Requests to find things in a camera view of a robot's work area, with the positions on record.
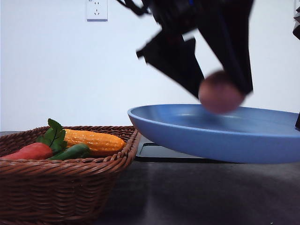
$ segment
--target brown woven basket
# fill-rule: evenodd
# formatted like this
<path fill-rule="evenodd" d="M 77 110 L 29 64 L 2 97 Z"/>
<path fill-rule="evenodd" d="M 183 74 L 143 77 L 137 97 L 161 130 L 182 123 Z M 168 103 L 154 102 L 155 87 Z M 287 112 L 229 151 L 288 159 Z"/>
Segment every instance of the brown woven basket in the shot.
<path fill-rule="evenodd" d="M 0 138 L 0 156 L 35 142 L 49 127 Z M 65 127 L 113 134 L 126 146 L 105 158 L 0 161 L 0 224 L 88 224 L 96 219 L 140 136 L 128 127 Z"/>

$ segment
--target plate rim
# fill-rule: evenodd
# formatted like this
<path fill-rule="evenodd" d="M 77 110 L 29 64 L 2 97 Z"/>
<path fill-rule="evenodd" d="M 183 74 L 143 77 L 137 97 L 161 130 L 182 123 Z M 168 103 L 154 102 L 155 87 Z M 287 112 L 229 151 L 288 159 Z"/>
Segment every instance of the plate rim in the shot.
<path fill-rule="evenodd" d="M 299 135 L 294 134 L 294 135 L 279 135 L 279 134 L 266 134 L 266 133 L 250 133 L 250 132 L 237 132 L 237 131 L 221 131 L 221 130 L 213 130 L 213 129 L 204 129 L 204 128 L 198 128 L 198 127 L 188 127 L 188 126 L 183 126 L 183 125 L 176 125 L 176 124 L 170 124 L 166 122 L 159 122 L 155 120 L 150 120 L 146 119 L 143 117 L 139 117 L 135 114 L 132 113 L 134 109 L 137 108 L 142 108 L 142 107 L 153 107 L 153 106 L 162 106 L 162 105 L 199 105 L 201 106 L 202 104 L 153 104 L 153 105 L 141 105 L 141 106 L 136 106 L 133 108 L 130 108 L 127 111 L 127 114 L 129 117 L 135 118 L 137 120 L 142 120 L 145 122 L 149 122 L 152 124 L 156 125 L 162 125 L 162 126 L 167 126 L 167 127 L 173 127 L 173 128 L 179 128 L 179 129 L 188 129 L 192 131 L 201 131 L 201 132 L 207 132 L 207 133 L 217 133 L 217 134 L 228 134 L 228 135 L 240 135 L 240 136 L 257 136 L 257 137 L 273 137 L 273 138 L 300 138 L 300 133 Z M 290 114 L 297 114 L 294 112 L 285 112 L 285 111 L 280 111 L 280 110 L 272 110 L 272 109 L 261 109 L 261 108 L 252 108 L 252 107 L 244 107 L 244 106 L 239 106 L 239 108 L 243 109 L 256 109 L 256 110 L 264 110 L 264 111 L 275 111 L 275 112 L 282 112 L 282 113 L 290 113 Z"/>

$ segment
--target table surface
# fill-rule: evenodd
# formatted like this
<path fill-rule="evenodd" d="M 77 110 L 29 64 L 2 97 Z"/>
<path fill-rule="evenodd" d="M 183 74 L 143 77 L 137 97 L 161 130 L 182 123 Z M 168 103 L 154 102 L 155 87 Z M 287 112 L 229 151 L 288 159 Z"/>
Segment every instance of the table surface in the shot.
<path fill-rule="evenodd" d="M 300 225 L 299 212 L 300 163 L 134 161 L 94 225 Z"/>

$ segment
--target electrical socket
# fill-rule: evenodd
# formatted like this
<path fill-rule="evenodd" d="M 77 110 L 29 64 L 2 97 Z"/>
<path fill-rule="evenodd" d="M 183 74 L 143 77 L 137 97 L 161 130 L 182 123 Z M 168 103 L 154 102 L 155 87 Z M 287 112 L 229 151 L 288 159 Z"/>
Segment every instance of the electrical socket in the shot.
<path fill-rule="evenodd" d="M 107 21 L 107 11 L 107 0 L 86 0 L 86 19 L 88 21 Z"/>

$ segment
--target blue plate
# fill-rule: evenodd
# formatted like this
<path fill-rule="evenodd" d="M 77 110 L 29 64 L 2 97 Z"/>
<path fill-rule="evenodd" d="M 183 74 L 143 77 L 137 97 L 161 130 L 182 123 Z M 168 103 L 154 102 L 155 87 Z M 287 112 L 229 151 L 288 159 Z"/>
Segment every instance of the blue plate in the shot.
<path fill-rule="evenodd" d="M 296 113 L 239 107 L 214 115 L 202 105 L 147 105 L 128 115 L 143 136 L 186 154 L 236 163 L 300 161 Z"/>

